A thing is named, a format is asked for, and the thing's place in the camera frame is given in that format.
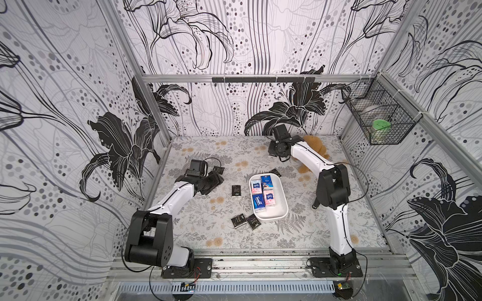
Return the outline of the blue pink tissue pack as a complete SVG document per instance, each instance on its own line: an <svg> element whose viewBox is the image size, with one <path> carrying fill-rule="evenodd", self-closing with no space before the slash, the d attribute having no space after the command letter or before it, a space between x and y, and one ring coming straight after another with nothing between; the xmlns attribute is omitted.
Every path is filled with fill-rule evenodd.
<svg viewBox="0 0 482 301"><path fill-rule="evenodd" d="M260 179L254 179L250 181L252 195L258 195L263 193L262 181Z"/></svg>

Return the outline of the white plastic storage box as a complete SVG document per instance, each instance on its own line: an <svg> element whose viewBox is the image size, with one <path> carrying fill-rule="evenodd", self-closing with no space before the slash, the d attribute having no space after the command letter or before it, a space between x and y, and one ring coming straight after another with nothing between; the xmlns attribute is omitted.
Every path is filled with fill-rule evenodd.
<svg viewBox="0 0 482 301"><path fill-rule="evenodd" d="M277 221L288 216L289 207L280 177L256 174L249 179L252 208L260 221Z"/></svg>

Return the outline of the dark blue Tempo tissue pack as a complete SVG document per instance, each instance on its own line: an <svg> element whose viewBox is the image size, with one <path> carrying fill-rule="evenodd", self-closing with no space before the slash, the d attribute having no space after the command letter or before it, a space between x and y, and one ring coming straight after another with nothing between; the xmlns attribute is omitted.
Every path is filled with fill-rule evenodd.
<svg viewBox="0 0 482 301"><path fill-rule="evenodd" d="M266 204L263 194L253 194L252 195L253 208L255 212L265 211Z"/></svg>

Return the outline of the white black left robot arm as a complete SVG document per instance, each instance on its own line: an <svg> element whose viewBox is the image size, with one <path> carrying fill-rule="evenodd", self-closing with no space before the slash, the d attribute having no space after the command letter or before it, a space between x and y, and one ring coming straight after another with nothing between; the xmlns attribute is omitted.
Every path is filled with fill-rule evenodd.
<svg viewBox="0 0 482 301"><path fill-rule="evenodd" d="M193 173L178 177L162 200L146 211L133 214L124 260L154 267L191 270L193 252L174 244L174 218L196 194L207 195L223 182L224 179L216 171L206 177Z"/></svg>

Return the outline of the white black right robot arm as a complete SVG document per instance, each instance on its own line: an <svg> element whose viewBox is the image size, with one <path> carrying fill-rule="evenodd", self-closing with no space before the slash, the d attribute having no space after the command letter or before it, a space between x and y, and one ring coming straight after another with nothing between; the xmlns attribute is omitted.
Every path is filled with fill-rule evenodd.
<svg viewBox="0 0 482 301"><path fill-rule="evenodd" d="M330 228L330 260L340 268L356 261L348 225L348 203L351 195L348 169L343 164L332 163L316 153L299 136L272 140L270 156L295 158L318 177L314 209L323 206L328 214Z"/></svg>

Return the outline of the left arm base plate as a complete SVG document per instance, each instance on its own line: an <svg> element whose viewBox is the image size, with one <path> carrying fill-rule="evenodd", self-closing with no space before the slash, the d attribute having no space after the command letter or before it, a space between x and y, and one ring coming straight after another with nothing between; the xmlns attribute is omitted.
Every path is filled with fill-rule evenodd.
<svg viewBox="0 0 482 301"><path fill-rule="evenodd" d="M189 260L184 267L170 266L163 270L164 279L208 279L212 276L212 258L194 258Z"/></svg>

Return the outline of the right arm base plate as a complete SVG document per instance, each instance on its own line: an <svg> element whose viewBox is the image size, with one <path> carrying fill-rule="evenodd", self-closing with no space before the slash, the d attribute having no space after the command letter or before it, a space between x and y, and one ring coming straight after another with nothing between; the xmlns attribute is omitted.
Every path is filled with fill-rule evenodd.
<svg viewBox="0 0 482 301"><path fill-rule="evenodd" d="M315 278L364 276L357 257L312 257L307 260L307 266Z"/></svg>

